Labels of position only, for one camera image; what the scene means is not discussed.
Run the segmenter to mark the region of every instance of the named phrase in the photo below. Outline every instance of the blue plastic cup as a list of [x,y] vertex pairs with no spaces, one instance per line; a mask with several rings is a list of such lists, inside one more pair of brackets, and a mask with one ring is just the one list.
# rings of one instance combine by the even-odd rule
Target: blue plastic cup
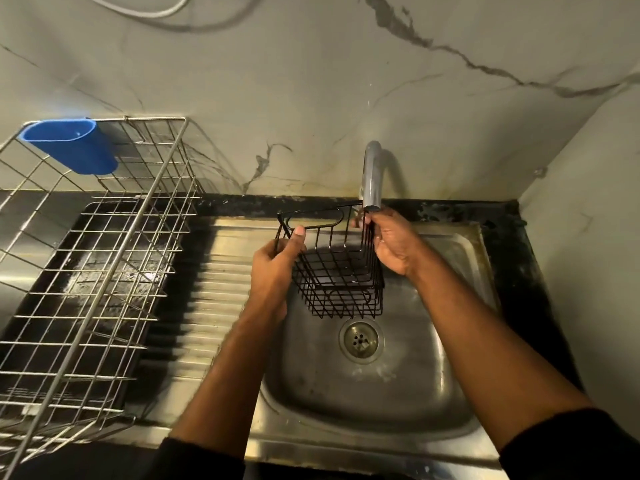
[[18,136],[80,175],[108,175],[118,167],[107,137],[94,120],[45,120]]

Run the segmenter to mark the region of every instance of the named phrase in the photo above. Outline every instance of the white hose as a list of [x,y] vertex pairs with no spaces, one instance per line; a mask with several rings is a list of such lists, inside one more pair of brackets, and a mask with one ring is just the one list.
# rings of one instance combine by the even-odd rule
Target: white hose
[[109,3],[105,0],[91,0],[94,3],[98,3],[100,6],[104,6],[109,10],[112,10],[121,15],[132,16],[134,18],[166,18],[167,16],[174,15],[178,13],[181,9],[183,9],[189,0],[180,0],[178,3],[173,5],[171,8],[167,8],[166,10],[161,11],[138,11],[132,10],[130,8],[123,8],[118,5],[114,5],[113,3]]

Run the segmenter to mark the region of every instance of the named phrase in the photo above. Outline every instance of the faucet spout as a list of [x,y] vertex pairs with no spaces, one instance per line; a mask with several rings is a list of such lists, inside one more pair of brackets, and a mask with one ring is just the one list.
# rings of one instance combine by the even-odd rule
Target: faucet spout
[[360,198],[366,211],[380,210],[382,206],[382,146],[377,141],[370,141],[364,151]]

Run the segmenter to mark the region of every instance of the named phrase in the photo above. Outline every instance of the drain strainer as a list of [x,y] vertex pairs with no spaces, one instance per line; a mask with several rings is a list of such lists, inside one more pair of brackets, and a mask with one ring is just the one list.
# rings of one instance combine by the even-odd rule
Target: drain strainer
[[369,359],[380,347],[380,336],[366,322],[348,323],[340,333],[341,349],[355,359]]

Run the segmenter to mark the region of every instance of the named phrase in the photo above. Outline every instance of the dish rack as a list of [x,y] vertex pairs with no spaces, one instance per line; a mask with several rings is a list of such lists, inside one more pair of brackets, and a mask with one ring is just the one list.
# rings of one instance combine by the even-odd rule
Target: dish rack
[[[96,121],[118,160],[110,175],[75,174],[21,142],[22,128],[0,146],[0,187],[15,183],[0,194],[0,226],[11,231],[0,293],[19,297],[0,318],[4,478],[135,421],[124,392],[203,194],[182,141],[186,118]],[[79,217],[60,222],[79,200]]]
[[382,314],[382,266],[374,248],[373,222],[364,224],[363,216],[361,200],[278,215],[276,242],[290,238],[297,225],[307,229],[307,250],[296,260],[292,281],[313,315]]

